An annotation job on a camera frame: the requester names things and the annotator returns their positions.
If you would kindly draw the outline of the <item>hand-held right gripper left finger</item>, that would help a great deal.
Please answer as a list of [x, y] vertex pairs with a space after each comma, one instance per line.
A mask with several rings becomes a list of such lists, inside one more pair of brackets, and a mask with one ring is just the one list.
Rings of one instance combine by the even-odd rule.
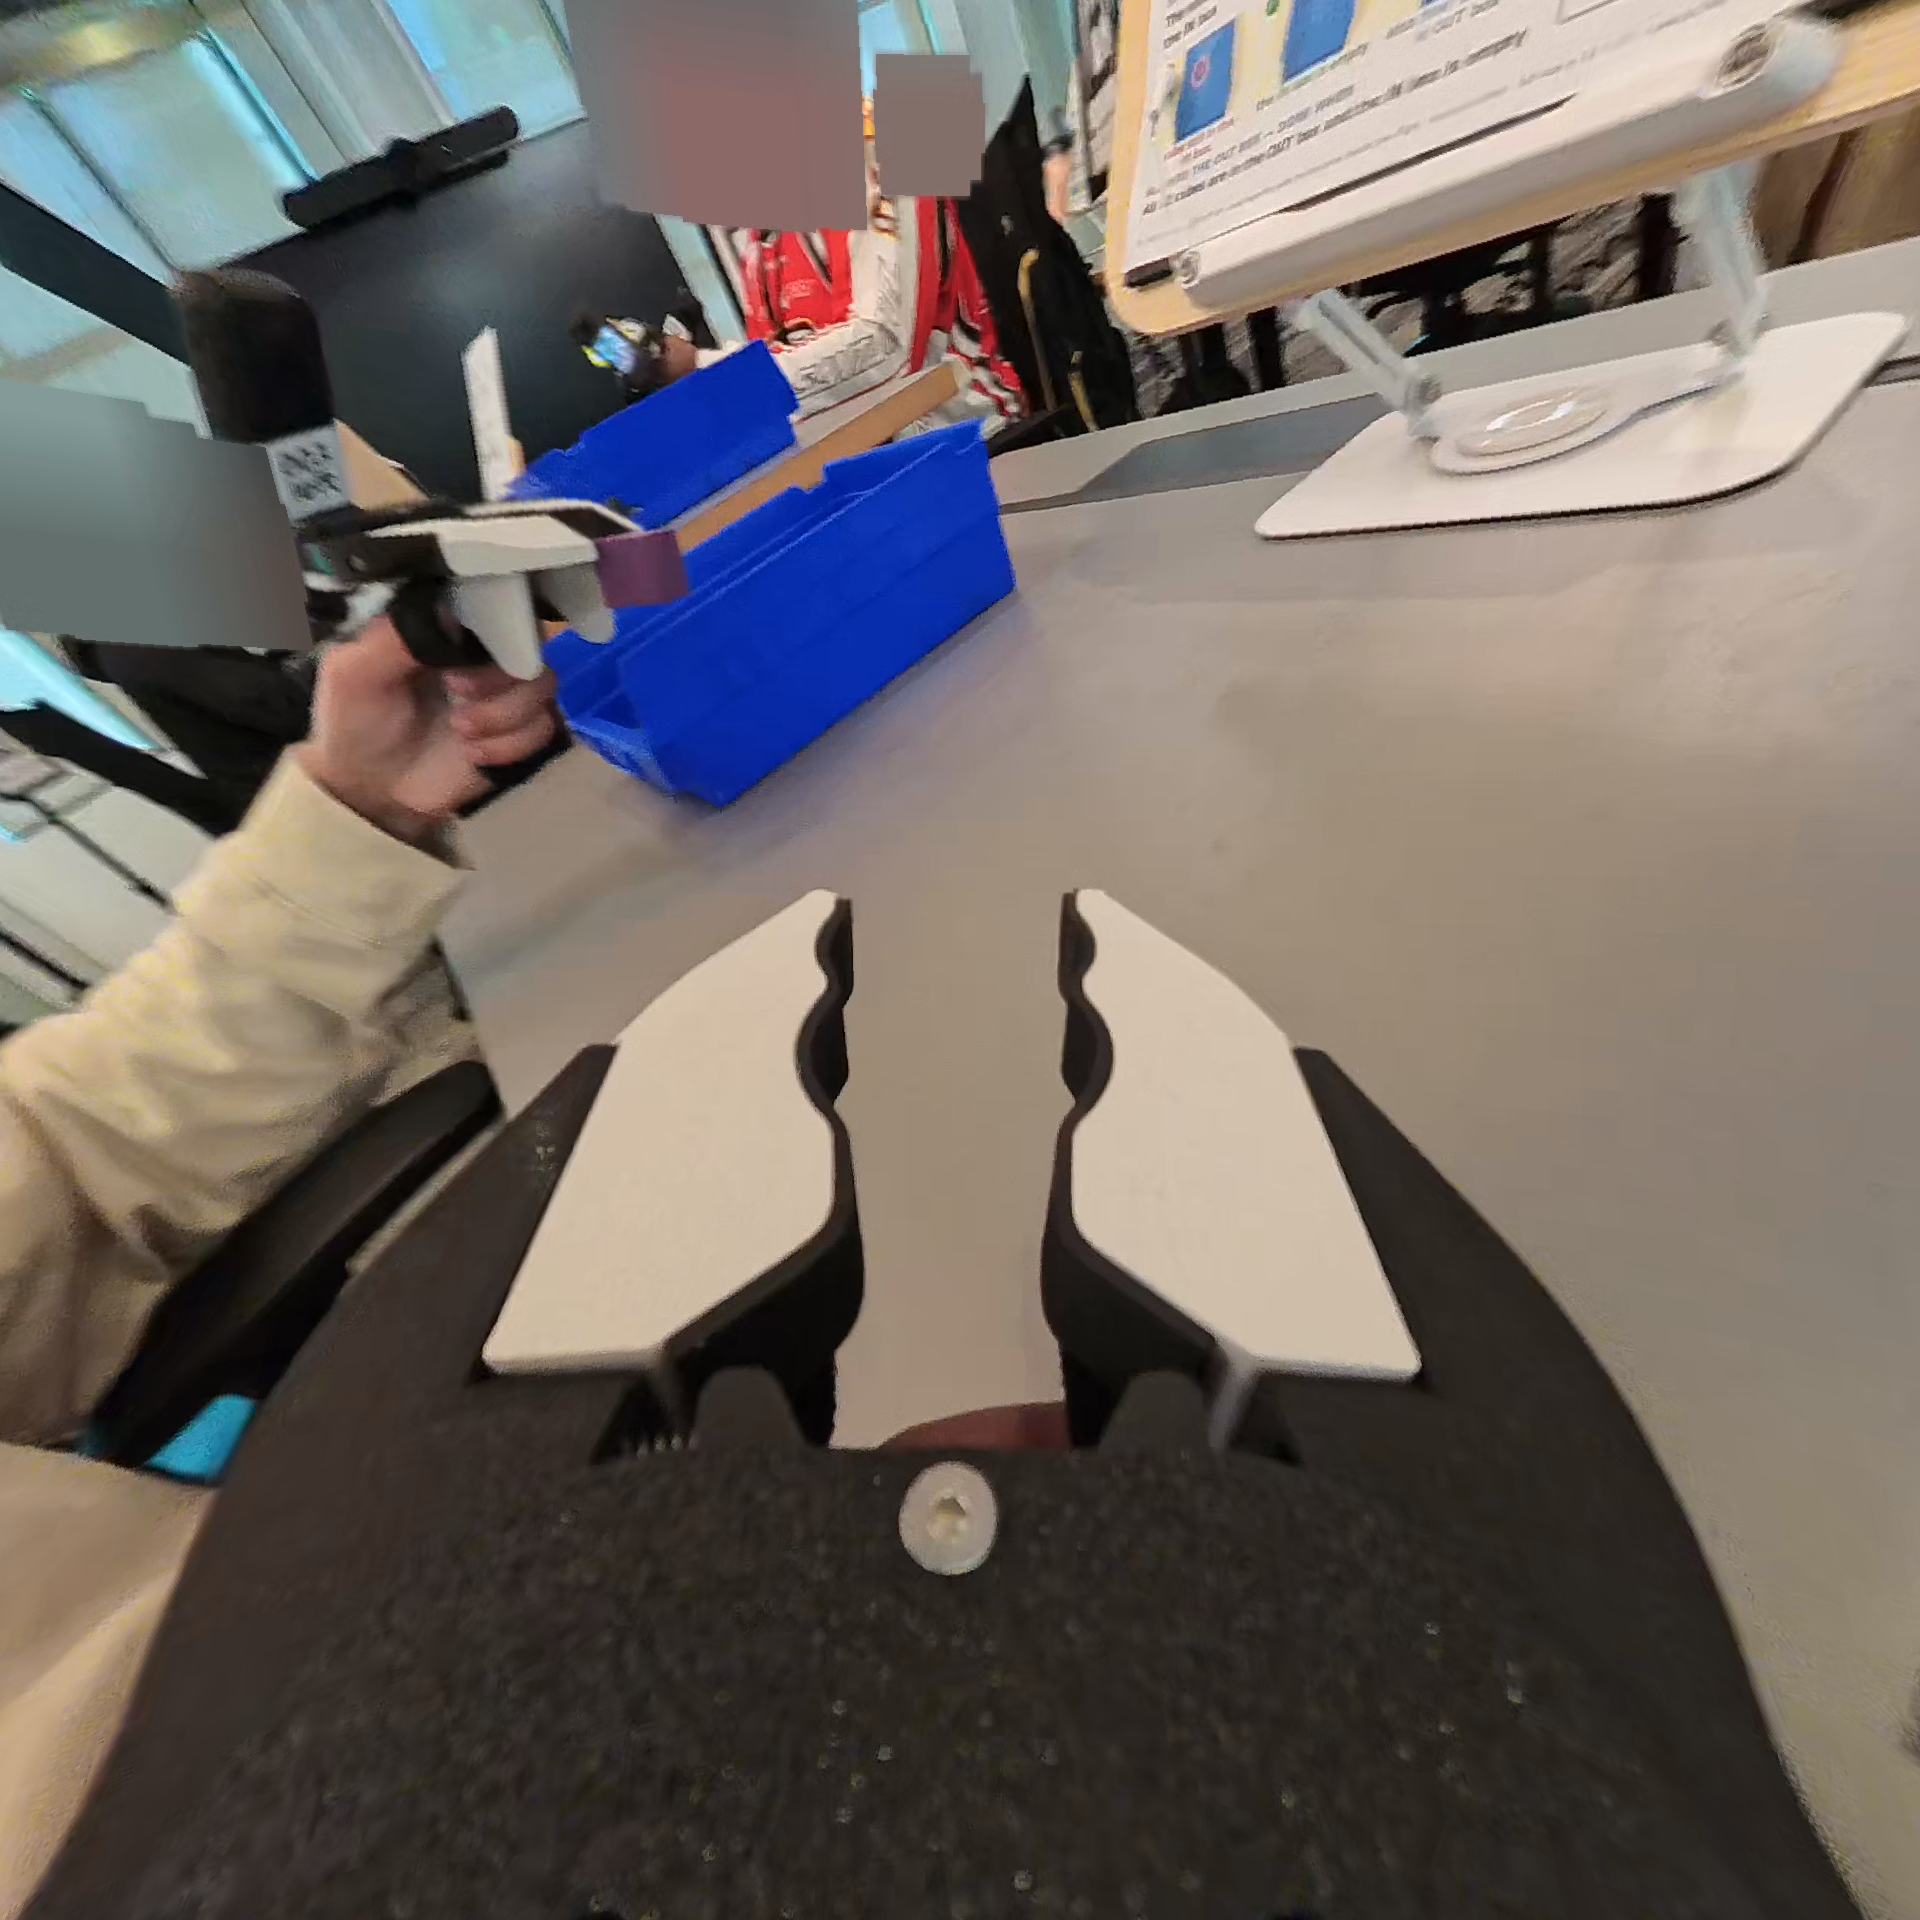
[[481, 1360], [623, 1377], [691, 1433], [761, 1372], [823, 1449], [863, 1296], [847, 1127], [853, 903], [809, 892], [665, 987], [613, 1042]]

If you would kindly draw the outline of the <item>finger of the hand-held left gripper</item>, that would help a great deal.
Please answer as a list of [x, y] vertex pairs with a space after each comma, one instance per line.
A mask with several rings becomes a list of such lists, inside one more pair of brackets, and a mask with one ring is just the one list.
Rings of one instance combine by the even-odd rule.
[[453, 581], [447, 602], [492, 664], [514, 681], [541, 680], [547, 620], [601, 644], [618, 632], [591, 562]]
[[481, 573], [595, 565], [595, 543], [638, 530], [633, 519], [582, 499], [507, 499], [425, 507], [359, 535], [359, 581], [453, 581]]

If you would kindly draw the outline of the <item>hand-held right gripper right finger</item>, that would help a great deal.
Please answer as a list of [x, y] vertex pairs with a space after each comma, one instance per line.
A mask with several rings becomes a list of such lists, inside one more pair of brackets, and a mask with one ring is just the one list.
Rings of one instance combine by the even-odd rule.
[[1150, 1377], [1229, 1448], [1271, 1377], [1415, 1385], [1422, 1356], [1297, 1047], [1115, 897], [1062, 897], [1062, 1085], [1039, 1298], [1070, 1444]]

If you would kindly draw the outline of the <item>purple wooden cube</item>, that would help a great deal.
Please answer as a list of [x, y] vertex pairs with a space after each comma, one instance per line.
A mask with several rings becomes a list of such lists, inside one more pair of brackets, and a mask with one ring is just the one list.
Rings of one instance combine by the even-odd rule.
[[670, 530], [628, 530], [595, 543], [595, 577], [610, 611], [661, 609], [689, 594], [689, 567]]

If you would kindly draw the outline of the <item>blue plastic bin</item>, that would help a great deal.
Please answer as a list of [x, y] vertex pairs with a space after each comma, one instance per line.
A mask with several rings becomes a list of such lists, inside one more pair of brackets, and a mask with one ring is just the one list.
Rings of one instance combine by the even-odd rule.
[[689, 559], [689, 594], [545, 647], [573, 739], [723, 810], [1009, 600], [989, 444], [954, 423], [827, 465]]
[[745, 344], [535, 459], [507, 499], [601, 501], [665, 527], [794, 450], [796, 411], [767, 344]]

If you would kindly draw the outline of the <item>person's left forearm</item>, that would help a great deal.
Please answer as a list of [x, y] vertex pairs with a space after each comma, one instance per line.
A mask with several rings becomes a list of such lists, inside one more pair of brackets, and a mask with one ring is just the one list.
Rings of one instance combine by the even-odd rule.
[[337, 1135], [477, 1056], [446, 831], [387, 835], [286, 760], [154, 943], [2, 1056], [2, 1439], [81, 1433], [154, 1312]]

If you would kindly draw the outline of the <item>person's left hand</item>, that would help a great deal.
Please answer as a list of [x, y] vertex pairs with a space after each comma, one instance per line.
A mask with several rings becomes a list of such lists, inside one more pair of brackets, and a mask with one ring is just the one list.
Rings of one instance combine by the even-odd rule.
[[325, 655], [297, 760], [337, 802], [420, 848], [482, 802], [495, 775], [539, 760], [557, 739], [549, 672], [516, 680], [493, 664], [433, 668], [377, 617]]

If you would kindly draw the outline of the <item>white standing card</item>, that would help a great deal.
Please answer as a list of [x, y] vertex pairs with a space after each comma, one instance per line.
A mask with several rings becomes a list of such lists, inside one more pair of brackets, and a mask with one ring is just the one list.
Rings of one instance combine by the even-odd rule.
[[513, 432], [505, 369], [493, 328], [482, 328], [461, 352], [466, 411], [477, 482], [487, 503], [502, 501], [522, 475], [522, 447]]

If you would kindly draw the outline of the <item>black video bar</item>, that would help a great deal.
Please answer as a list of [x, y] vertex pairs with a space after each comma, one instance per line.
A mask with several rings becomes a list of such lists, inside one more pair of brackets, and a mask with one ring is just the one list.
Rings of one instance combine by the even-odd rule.
[[381, 153], [281, 194], [289, 224], [318, 233], [389, 207], [413, 207], [446, 186], [495, 169], [522, 140], [507, 106], [420, 138], [397, 138]]

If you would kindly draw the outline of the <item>black jacket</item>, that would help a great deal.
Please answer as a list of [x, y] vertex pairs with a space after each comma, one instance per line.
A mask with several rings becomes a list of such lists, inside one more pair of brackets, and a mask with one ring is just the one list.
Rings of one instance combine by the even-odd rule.
[[998, 356], [1019, 379], [1021, 434], [1075, 440], [1139, 420], [1132, 354], [1082, 249], [1047, 207], [1031, 80], [989, 135], [956, 217]]

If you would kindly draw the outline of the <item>white folding stand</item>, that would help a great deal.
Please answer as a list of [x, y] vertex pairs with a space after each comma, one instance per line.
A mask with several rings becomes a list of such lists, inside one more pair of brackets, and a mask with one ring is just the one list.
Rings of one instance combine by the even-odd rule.
[[1267, 543], [1694, 505], [1794, 465], [1883, 369], [1890, 311], [1773, 328], [1735, 165], [1674, 194], [1718, 319], [1701, 344], [1445, 391], [1338, 288], [1287, 316], [1386, 402], [1267, 511]]

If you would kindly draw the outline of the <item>printed instruction sheet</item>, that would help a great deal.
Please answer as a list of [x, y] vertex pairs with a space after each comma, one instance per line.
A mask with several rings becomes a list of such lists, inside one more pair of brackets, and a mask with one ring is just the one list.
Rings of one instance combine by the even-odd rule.
[[1130, 287], [1231, 233], [1441, 165], [1581, 178], [1726, 120], [1789, 4], [1150, 4]]

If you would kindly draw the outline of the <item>black wall screen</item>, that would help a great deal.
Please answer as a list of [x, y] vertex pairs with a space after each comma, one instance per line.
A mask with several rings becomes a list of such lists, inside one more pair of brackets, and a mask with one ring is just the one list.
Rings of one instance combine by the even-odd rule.
[[[186, 363], [169, 354], [164, 271], [138, 268], [4, 183], [4, 227], [50, 235], [29, 281], [84, 319], [93, 344], [4, 352], [4, 377], [126, 397], [203, 428]], [[692, 300], [661, 224], [603, 203], [585, 123], [522, 143], [507, 160], [350, 224], [246, 256], [316, 309], [343, 420], [434, 492], [471, 493], [465, 351], [495, 336], [510, 425], [527, 455], [573, 444], [618, 397], [569, 339], [575, 313], [659, 323]]]

